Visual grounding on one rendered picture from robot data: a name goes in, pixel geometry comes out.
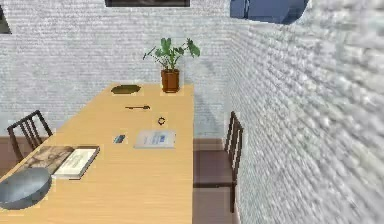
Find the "pale grey book blue print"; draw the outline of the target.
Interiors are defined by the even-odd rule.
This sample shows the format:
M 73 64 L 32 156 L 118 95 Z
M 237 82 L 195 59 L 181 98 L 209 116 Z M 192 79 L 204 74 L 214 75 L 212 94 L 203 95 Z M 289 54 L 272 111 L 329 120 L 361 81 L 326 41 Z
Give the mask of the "pale grey book blue print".
M 172 130 L 143 130 L 136 138 L 136 149 L 174 148 L 176 132 Z

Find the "light wooden table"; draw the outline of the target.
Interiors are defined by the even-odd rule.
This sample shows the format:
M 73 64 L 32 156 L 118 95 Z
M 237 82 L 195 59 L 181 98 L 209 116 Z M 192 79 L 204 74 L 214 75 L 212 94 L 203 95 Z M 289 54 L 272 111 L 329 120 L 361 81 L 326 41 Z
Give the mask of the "light wooden table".
M 158 84 L 130 95 L 103 90 L 45 142 L 99 146 L 83 177 L 53 180 L 27 209 L 0 208 L 0 224 L 192 224 L 193 119 L 192 85 L 175 94 Z M 175 131 L 175 147 L 136 149 L 143 130 Z M 125 139 L 116 144 L 118 135 Z

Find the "dark olive oval plate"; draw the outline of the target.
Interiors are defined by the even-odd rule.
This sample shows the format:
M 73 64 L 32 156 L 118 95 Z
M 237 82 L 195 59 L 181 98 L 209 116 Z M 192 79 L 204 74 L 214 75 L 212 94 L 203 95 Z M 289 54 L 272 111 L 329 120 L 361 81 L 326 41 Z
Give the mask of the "dark olive oval plate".
M 111 89 L 113 94 L 132 94 L 139 92 L 141 89 L 138 85 L 118 85 Z

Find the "open brown and white book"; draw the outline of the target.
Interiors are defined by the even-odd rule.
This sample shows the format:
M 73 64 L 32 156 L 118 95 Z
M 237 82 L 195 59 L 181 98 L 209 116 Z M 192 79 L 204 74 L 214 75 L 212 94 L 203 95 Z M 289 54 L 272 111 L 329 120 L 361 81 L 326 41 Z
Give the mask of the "open brown and white book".
M 43 146 L 18 171 L 42 167 L 55 179 L 80 180 L 99 151 L 99 146 Z

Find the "dark brown wooden chair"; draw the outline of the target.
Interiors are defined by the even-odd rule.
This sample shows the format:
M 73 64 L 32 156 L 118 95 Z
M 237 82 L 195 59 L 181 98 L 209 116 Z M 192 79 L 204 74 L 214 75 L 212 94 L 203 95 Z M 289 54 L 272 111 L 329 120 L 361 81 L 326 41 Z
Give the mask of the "dark brown wooden chair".
M 19 121 L 13 123 L 12 125 L 7 127 L 7 131 L 10 137 L 10 141 L 12 144 L 13 151 L 16 155 L 16 158 L 18 161 L 22 161 L 24 159 L 24 155 L 22 154 L 17 137 L 15 135 L 15 128 L 20 128 L 25 139 L 27 140 L 27 143 L 31 147 L 32 150 L 36 149 L 38 146 L 40 146 L 43 143 L 43 140 L 37 130 L 37 127 L 33 121 L 33 118 L 37 117 L 38 120 L 41 122 L 43 128 L 45 129 L 48 136 L 52 135 L 52 131 L 50 127 L 48 126 L 47 122 L 45 121 L 43 115 L 39 110 L 35 110 L 34 112 L 30 113 L 29 115 L 25 116 L 24 118 L 20 119 Z
M 236 186 L 243 146 L 243 127 L 236 113 L 230 113 L 227 138 L 220 150 L 198 150 L 193 153 L 193 187 L 230 190 L 230 212 L 235 211 Z

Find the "dark framed window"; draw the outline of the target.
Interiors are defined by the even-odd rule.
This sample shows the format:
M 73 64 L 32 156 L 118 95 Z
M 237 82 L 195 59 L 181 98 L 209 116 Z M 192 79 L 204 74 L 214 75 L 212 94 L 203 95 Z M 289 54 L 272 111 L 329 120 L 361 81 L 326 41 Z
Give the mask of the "dark framed window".
M 8 25 L 3 9 L 0 6 L 0 34 L 11 34 L 11 29 Z
M 104 0 L 106 7 L 190 7 L 190 0 Z

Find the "green house plant brown pot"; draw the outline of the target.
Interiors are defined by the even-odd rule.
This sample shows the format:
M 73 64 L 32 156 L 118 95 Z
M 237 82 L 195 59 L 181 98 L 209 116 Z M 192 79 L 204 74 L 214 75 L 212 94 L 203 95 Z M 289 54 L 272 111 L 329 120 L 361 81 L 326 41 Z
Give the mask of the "green house plant brown pot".
M 153 58 L 162 67 L 161 86 L 164 93 L 177 93 L 180 89 L 179 59 L 189 53 L 192 58 L 201 55 L 200 48 L 190 38 L 180 46 L 174 46 L 171 38 L 162 38 L 160 46 L 154 46 L 143 55 L 143 60 Z

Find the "grey blue round bowl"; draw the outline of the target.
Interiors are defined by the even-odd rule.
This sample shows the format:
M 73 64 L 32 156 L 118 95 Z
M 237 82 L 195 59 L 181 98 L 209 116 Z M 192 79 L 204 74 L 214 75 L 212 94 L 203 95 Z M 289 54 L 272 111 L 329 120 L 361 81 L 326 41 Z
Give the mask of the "grey blue round bowl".
M 42 167 L 27 168 L 0 182 L 0 207 L 20 210 L 40 202 L 50 190 L 51 174 Z

